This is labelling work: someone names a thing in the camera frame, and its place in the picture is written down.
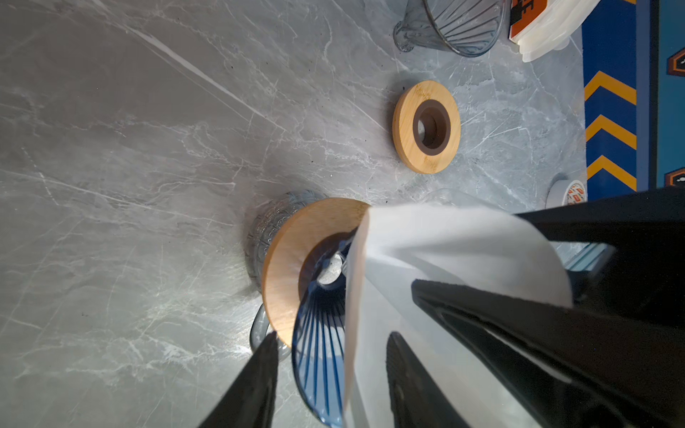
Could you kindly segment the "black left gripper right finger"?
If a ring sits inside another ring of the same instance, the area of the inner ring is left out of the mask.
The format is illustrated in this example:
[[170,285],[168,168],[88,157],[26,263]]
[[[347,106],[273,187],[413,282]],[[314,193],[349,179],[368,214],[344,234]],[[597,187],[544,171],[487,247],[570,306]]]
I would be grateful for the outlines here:
[[386,344],[386,372],[395,427],[469,427],[398,332]]

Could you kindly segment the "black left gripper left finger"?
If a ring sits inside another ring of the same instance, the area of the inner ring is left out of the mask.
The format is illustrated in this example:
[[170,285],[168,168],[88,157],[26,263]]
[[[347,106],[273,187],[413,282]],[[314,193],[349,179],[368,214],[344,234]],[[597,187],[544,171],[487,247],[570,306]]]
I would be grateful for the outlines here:
[[271,427],[278,363],[278,336],[272,332],[200,427]]

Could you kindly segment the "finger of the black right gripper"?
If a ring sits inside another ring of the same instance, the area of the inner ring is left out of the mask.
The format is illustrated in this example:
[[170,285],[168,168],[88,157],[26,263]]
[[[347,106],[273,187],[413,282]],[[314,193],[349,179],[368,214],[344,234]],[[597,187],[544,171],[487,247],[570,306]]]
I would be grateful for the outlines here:
[[604,244],[572,281],[583,308],[660,326],[684,326],[684,190],[665,187],[520,214],[549,241]]
[[541,426],[681,427],[684,333],[417,280],[412,299]]

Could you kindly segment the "blue ribbed glass dripper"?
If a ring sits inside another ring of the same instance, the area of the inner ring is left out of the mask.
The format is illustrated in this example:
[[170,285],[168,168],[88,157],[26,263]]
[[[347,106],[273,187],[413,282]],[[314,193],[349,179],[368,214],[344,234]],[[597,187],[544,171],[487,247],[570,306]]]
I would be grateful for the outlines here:
[[304,403],[329,427],[344,424],[346,269],[354,235],[338,233],[316,244],[300,273],[292,367]]

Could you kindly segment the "bamboo dripper ring stand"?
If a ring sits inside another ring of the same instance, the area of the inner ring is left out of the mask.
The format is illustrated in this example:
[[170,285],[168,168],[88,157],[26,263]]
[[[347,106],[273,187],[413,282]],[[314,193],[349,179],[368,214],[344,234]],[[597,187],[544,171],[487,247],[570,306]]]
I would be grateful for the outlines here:
[[276,234],[264,263],[262,296],[269,322],[287,347],[317,261],[351,236],[369,207],[358,200],[326,198],[298,210]]

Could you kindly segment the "white paper coffee filter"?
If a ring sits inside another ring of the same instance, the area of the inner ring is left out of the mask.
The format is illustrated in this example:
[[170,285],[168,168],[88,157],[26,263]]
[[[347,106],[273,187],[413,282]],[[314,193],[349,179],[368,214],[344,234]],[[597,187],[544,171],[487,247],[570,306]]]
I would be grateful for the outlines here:
[[390,427],[386,344],[399,333],[447,401],[474,427],[532,427],[533,417],[412,300],[415,280],[573,304],[567,271],[530,223],[483,205],[367,210],[347,267],[344,425]]

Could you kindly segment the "ribbed glass coffee server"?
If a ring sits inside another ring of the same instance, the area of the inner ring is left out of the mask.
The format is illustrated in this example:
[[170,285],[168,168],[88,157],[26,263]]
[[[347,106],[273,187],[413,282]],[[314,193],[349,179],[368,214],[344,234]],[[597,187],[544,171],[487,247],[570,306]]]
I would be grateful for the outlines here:
[[[262,276],[267,253],[279,230],[299,210],[326,198],[326,195],[313,190],[291,191],[255,209],[253,212],[255,217],[244,239],[244,249],[248,274],[260,294],[263,294]],[[251,350],[257,351],[263,340],[272,332],[262,296],[262,304],[253,319],[250,330]],[[279,361],[286,360],[291,352],[291,349],[278,339]]]

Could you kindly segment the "orange coffee filter pack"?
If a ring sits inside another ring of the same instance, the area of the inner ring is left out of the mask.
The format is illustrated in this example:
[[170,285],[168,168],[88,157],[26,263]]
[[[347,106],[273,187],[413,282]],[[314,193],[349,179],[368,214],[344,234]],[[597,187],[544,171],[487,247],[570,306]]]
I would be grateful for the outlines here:
[[566,47],[598,4],[599,0],[512,1],[508,38],[518,46],[523,62],[533,62]]

